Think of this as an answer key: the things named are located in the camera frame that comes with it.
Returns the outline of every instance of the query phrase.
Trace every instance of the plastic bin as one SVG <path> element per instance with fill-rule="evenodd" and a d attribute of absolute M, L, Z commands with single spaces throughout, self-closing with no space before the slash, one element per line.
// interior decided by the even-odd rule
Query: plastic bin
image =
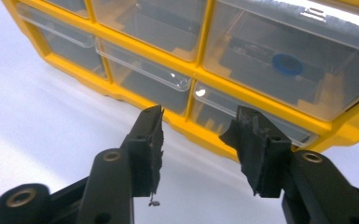
<path fill-rule="evenodd" d="M 106 78 L 102 58 L 95 52 L 93 35 L 22 3 L 17 4 L 17 12 L 23 20 L 40 28 L 52 52 Z"/>
<path fill-rule="evenodd" d="M 204 67 L 330 121 L 359 102 L 359 8 L 219 0 Z"/>
<path fill-rule="evenodd" d="M 236 117 L 238 105 L 245 105 L 263 113 L 296 146 L 305 147 L 317 138 L 315 133 L 279 119 L 257 107 L 248 105 L 200 82 L 196 83 L 193 97 L 195 100 L 191 112 L 191 120 L 217 134 L 222 134 L 228 129 L 231 120 Z"/>
<path fill-rule="evenodd" d="M 97 52 L 109 59 L 114 81 L 121 87 L 184 114 L 191 78 L 126 49 L 99 39 Z"/>
<path fill-rule="evenodd" d="M 193 61 L 206 0 L 95 0 L 100 24 Z"/>
<path fill-rule="evenodd" d="M 89 17 L 89 12 L 86 9 L 84 0 L 46 0 L 58 7 L 67 9 L 78 16 L 81 16 L 85 19 Z"/>

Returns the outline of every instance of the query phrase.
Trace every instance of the yellow storage rack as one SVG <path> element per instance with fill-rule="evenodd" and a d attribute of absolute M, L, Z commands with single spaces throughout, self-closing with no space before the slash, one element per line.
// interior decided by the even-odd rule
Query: yellow storage rack
<path fill-rule="evenodd" d="M 359 141 L 359 1 L 341 2 L 3 0 L 47 63 L 139 108 L 162 104 L 176 131 L 233 160 L 218 135 L 237 105 L 296 148 Z"/>

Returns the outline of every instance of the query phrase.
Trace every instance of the blue object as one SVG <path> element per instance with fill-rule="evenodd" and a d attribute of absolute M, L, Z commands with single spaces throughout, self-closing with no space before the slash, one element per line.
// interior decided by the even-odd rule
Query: blue object
<path fill-rule="evenodd" d="M 272 65 L 279 73 L 290 77 L 300 75 L 303 71 L 301 61 L 289 54 L 275 54 Z"/>

